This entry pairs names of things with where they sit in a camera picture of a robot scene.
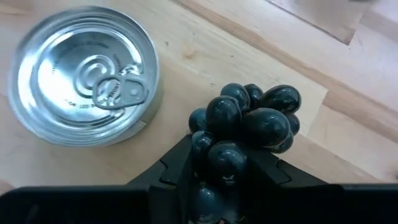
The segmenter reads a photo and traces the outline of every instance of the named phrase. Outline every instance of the can lid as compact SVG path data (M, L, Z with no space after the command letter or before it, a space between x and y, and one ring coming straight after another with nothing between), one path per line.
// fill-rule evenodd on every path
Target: can lid
M154 45L136 22L110 9L80 7L27 34L9 98L21 122L45 140L92 146L136 123L158 82Z

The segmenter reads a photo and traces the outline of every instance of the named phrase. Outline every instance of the grape bunch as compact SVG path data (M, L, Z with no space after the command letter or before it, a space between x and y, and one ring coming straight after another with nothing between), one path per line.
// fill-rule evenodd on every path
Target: grape bunch
M243 145L272 153L289 150L299 132L301 96L296 88L279 85L265 93L255 84L230 83L207 108L192 112L195 175L201 184L193 190L190 219L214 224L225 218L226 195L244 177L247 156ZM228 220L237 223L240 218Z

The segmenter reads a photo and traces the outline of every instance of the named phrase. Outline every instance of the can rim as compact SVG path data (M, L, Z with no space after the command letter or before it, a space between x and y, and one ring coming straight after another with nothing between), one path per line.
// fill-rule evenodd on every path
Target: can rim
M134 26L136 26L142 34L144 34L144 37L146 38L146 41L148 41L149 46L152 48L151 54L153 53L154 60L155 60L155 78L154 78L154 90L150 92L150 94L147 96L147 100L149 103L147 103L141 110L138 111L137 114L130 114L128 118L126 118L121 124L120 127L121 129L115 129L115 130L110 130L110 134L107 135L105 138L101 138L98 140L98 142L90 142L87 141L86 144L72 144L72 143L62 143L60 141L57 141L57 137L53 136L52 138L47 138L46 136L43 135L42 129L40 125L35 124L32 120L29 118L31 115L27 112L26 108L21 105L21 99L20 94L18 92L18 88L15 88L17 86L17 80L19 76L19 69L20 69L20 63L24 59L25 56L25 48L30 42L31 39L37 38L38 33L42 30L43 27L51 24L53 20L57 17L63 17L63 16L71 16L70 13L75 14L75 13L84 13L84 12L92 12L92 11L103 11L111 14L119 14L120 16L125 17L126 19L129 20L129 22L133 23ZM118 136L122 136L123 133L125 133L129 128L134 126L145 114L146 110L148 109L150 103L152 100L155 98L155 95L158 92L159 88L159 78L160 78L160 65L159 65L159 55L156 51L155 44L153 40L149 37L147 31L137 23L133 18L128 16L127 14L123 12L116 11L114 9L109 9L105 7L99 7L99 6L80 6L76 7L73 9L67 9L62 12L58 12L56 14L53 14L44 20L40 21L36 26L34 26L26 35L24 38L20 41L18 46L16 47L16 52L12 58L12 63L11 63L11 69L8 74L8 98L9 98L9 104L14 112L14 114L17 116L18 120L32 133L36 134L38 137L51 142L53 144L58 144L58 145L63 145L63 146L98 146L98 145L107 145L107 142L115 142L113 141L115 138Z

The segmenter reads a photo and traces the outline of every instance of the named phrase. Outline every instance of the metal can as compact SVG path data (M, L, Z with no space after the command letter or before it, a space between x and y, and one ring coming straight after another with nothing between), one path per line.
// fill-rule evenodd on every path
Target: metal can
M135 135L162 90L146 31L120 12L86 6L52 15L17 48L8 97L19 121L63 146L105 146Z

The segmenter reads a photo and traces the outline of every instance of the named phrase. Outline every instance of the pull tab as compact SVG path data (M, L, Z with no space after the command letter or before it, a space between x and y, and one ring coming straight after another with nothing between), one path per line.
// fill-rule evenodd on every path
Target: pull tab
M107 97L100 101L98 88L104 82L112 80L120 83L119 100ZM138 76L104 75L97 79L93 85L93 103L103 110L118 110L145 102L148 92L145 82Z

